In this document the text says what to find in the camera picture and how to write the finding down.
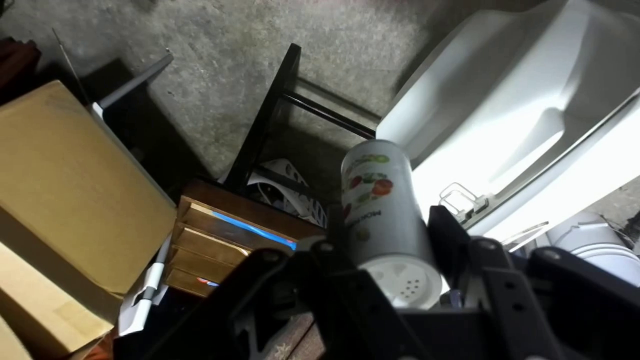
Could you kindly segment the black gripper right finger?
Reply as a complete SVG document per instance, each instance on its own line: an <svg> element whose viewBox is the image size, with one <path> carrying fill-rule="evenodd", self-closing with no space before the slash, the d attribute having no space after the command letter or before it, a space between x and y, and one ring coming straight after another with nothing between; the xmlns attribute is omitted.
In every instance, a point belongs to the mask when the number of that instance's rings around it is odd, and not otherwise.
<svg viewBox="0 0 640 360"><path fill-rule="evenodd" d="M521 259L431 206L428 240L460 305L430 316L446 360L640 360L640 289L567 251Z"/></svg>

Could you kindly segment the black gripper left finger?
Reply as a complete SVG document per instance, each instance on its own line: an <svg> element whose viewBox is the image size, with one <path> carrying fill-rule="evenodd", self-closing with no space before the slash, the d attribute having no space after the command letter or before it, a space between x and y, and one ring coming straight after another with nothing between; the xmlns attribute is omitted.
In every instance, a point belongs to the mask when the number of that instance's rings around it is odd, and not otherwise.
<svg viewBox="0 0 640 360"><path fill-rule="evenodd" d="M131 360L260 360L300 314L317 327L327 360L374 354L349 284L364 274L330 243L283 257L257 251L207 298L131 339Z"/></svg>

